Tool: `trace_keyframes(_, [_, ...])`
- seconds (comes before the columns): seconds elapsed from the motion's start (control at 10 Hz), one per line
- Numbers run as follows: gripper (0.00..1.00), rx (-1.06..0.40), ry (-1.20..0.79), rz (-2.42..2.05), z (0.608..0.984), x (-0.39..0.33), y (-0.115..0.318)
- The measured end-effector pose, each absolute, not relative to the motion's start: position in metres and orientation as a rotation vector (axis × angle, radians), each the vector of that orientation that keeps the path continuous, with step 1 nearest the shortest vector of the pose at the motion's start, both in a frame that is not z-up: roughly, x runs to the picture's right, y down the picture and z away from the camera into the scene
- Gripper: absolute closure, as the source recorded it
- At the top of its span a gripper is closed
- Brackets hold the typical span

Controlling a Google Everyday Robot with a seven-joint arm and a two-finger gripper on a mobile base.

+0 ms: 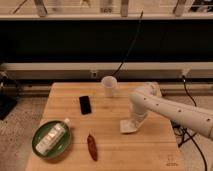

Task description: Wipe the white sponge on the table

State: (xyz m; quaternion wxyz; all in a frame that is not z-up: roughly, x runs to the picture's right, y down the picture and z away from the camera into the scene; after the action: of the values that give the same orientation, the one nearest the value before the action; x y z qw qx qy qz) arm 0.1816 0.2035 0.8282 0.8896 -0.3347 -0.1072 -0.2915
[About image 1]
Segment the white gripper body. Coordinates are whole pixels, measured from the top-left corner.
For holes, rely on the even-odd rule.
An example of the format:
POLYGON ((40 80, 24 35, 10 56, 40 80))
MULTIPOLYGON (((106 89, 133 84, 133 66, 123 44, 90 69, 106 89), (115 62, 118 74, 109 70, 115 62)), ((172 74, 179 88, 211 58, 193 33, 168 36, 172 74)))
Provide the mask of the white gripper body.
POLYGON ((142 109, 140 111, 137 111, 135 108, 131 109, 131 122, 136 130, 142 126, 147 116, 148 111, 146 109, 142 109))

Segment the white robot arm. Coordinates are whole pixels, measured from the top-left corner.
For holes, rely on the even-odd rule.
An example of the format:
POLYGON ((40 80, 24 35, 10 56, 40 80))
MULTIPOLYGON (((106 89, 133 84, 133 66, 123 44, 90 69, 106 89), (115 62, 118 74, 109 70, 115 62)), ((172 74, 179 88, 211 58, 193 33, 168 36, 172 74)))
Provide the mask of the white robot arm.
POLYGON ((148 109, 213 140, 213 111, 162 98, 157 83, 146 82, 130 94, 132 105, 141 113, 148 109))

